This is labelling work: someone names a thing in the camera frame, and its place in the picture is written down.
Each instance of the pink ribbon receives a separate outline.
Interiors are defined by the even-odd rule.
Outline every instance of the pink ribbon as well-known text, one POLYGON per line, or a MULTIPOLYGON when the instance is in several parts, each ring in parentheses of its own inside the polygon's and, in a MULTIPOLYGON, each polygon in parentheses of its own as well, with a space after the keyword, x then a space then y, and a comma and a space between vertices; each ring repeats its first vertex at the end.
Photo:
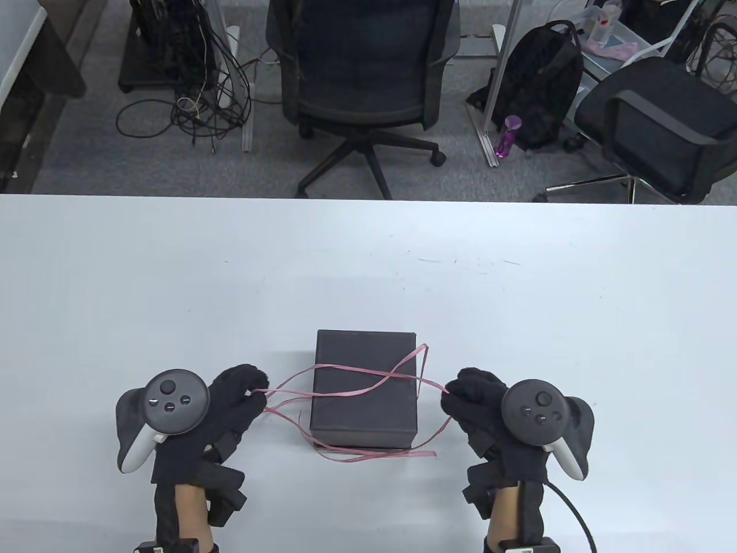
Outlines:
POLYGON ((383 371, 374 371, 370 369, 360 369, 355 366, 345 366, 345 365, 313 365, 309 369, 301 370, 300 372, 296 373, 295 375, 290 376, 287 380, 279 384, 274 389, 258 389, 254 390, 255 392, 264 392, 266 394, 267 398, 271 398, 275 393, 282 392, 285 394, 292 394, 299 397, 293 397, 289 400, 284 400, 274 407, 267 407, 264 412, 275 414, 277 417, 281 417, 282 419, 291 422, 294 426, 297 427, 297 429, 302 434, 302 437, 307 440, 308 443, 316 444, 321 446, 322 448, 331 451, 333 453, 344 453, 349 455, 355 455, 355 457, 352 457, 350 459, 335 459, 334 457, 328 456, 325 453, 323 453, 320 450, 316 450, 318 454, 321 457, 324 457, 325 459, 328 459, 329 461, 335 461, 339 463, 355 463, 359 461, 367 461, 369 459, 387 459, 387 458, 397 458, 397 457, 436 457, 437 454, 434 451, 419 451, 421 448, 432 442, 437 436, 440 435, 440 433, 447 428, 447 426, 450 424, 450 417, 448 417, 443 425, 432 435, 430 438, 426 439, 423 443, 420 445, 416 445, 415 447, 407 450, 407 451, 390 451, 385 453, 378 453, 376 451, 363 451, 360 449, 351 449, 351 448, 338 448, 332 445, 328 445, 326 443, 321 442, 320 440, 314 438, 310 435, 309 432, 307 432, 304 427, 301 424, 301 418, 302 418, 302 412, 300 411, 299 417, 297 417, 297 420, 294 420, 284 413, 281 413, 279 409, 281 409, 284 406, 290 405, 291 403, 295 403, 298 401, 305 401, 309 400, 312 397, 353 397, 357 395, 367 394, 371 390, 375 390, 379 386, 386 383, 390 378, 411 378, 413 380, 417 380, 419 382, 419 385, 417 386, 417 397, 419 397, 419 390, 423 383, 432 386, 433 388, 437 388, 441 392, 447 392, 444 386, 438 384, 437 382, 433 382, 431 380, 427 380, 423 378, 425 374, 425 361, 427 360, 427 351, 428 347, 426 344, 422 344, 419 347, 417 347, 412 353, 409 355, 406 355, 399 363, 397 363, 394 368, 389 372, 383 372, 383 371), (424 354, 422 356, 422 365, 420 368, 419 376, 412 376, 412 375, 404 375, 400 372, 397 372, 399 368, 407 363, 408 361, 416 358, 420 354, 424 354), (317 394, 313 392, 299 392, 296 390, 286 390, 284 389, 284 386, 286 386, 289 382, 294 380, 300 375, 303 375, 305 372, 314 371, 317 369, 338 369, 341 371, 351 371, 351 372, 362 372, 367 375, 376 375, 376 376, 383 376, 381 380, 379 380, 377 383, 375 383, 373 386, 370 386, 368 388, 364 388, 361 390, 352 390, 350 392, 335 392, 331 394, 317 394))

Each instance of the chair base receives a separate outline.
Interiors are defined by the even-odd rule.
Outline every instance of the chair base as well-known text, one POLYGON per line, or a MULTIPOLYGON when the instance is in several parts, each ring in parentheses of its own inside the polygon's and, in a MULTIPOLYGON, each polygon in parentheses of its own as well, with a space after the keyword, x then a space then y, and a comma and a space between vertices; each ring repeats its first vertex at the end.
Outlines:
POLYGON ((376 157, 376 152, 374 152, 374 146, 376 145, 432 152, 430 163, 435 167, 440 167, 446 160, 445 154, 440 151, 440 146, 435 142, 410 138, 409 136, 400 136, 398 134, 387 133, 385 131, 366 131, 356 133, 355 135, 346 137, 343 144, 338 146, 317 167, 315 167, 309 175, 299 182, 295 198, 307 198, 307 188, 313 182, 317 181, 322 175, 330 171, 340 161, 343 161, 350 153, 358 152, 362 153, 366 157, 368 166, 374 174, 374 178, 379 185, 379 190, 381 190, 381 196, 383 196, 385 200, 391 200, 392 198, 389 186, 386 184, 386 179, 384 178, 384 173, 381 170, 379 159, 376 157))
POLYGON ((608 177, 602 177, 602 178, 592 178, 589 181, 579 181, 579 182, 572 182, 569 184, 558 184, 554 187, 547 187, 545 191, 541 194, 536 195, 534 198, 532 198, 532 201, 534 203, 544 204, 548 202, 548 196, 555 195, 560 192, 569 192, 572 190, 576 190, 579 188, 585 188, 589 186, 593 186, 596 184, 610 184, 610 183, 621 183, 623 186, 627 188, 627 204, 635 204, 637 191, 639 187, 647 187, 656 194, 658 194, 661 198, 668 201, 670 204, 673 203, 673 201, 666 196, 660 194, 657 190, 655 190, 653 187, 651 187, 649 184, 647 184, 644 180, 638 177, 634 177, 632 175, 612 175, 608 177))

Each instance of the gloved hand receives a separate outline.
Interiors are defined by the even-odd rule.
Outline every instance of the gloved hand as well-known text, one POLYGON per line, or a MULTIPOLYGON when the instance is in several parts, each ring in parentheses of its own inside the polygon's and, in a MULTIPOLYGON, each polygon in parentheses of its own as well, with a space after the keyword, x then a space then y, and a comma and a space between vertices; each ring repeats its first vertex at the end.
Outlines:
POLYGON ((263 392, 266 374, 253 365, 238 365, 222 372, 210 385, 210 406, 205 419, 194 430, 171 436, 156 446, 152 484, 195 484, 207 446, 230 435, 240 442, 243 433, 266 407, 263 392))
POLYGON ((487 461, 498 460, 508 481, 548 481, 545 464, 549 453, 522 443, 504 424, 501 403, 508 388, 501 380, 491 372, 468 368, 445 388, 448 393, 441 396, 440 406, 469 435, 469 440, 478 431, 493 439, 491 448, 477 451, 479 456, 487 461))

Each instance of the chair caster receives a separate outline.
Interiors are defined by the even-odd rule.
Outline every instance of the chair caster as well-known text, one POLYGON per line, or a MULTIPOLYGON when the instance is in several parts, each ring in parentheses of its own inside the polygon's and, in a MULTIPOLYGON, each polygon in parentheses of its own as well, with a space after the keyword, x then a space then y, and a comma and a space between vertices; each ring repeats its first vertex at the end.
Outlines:
POLYGON ((563 151, 565 151, 566 153, 577 152, 586 145, 586 142, 588 142, 588 138, 578 133, 575 136, 566 138, 566 140, 563 141, 563 151))
POLYGON ((440 167, 445 163, 445 160, 447 157, 445 157, 445 154, 442 153, 440 150, 435 150, 433 152, 433 155, 430 156, 430 163, 433 164, 435 167, 440 167))
POLYGON ((300 123, 299 136, 305 140, 310 140, 315 136, 315 129, 310 127, 307 123, 300 123))

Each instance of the white desk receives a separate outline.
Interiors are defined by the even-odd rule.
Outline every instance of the white desk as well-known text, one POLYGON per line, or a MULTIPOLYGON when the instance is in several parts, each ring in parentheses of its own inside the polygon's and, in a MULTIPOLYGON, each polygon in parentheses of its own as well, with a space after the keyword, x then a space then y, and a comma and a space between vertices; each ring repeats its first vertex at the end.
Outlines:
MULTIPOLYGON (((172 367, 281 380, 320 328, 414 331, 429 378, 476 365, 590 402, 589 479, 549 467, 601 553, 708 553, 731 527, 736 208, 0 196, 0 236, 2 551, 132 551, 153 491, 150 462, 116 470, 118 396, 172 367)), ((437 402, 425 388, 422 436, 437 402)), ((340 465, 259 419, 232 458, 249 501, 216 539, 480 553, 476 459, 455 426, 434 446, 340 465)), ((547 534, 585 553, 546 497, 547 534)))
POLYGON ((0 108, 45 20, 36 0, 0 0, 0 108))

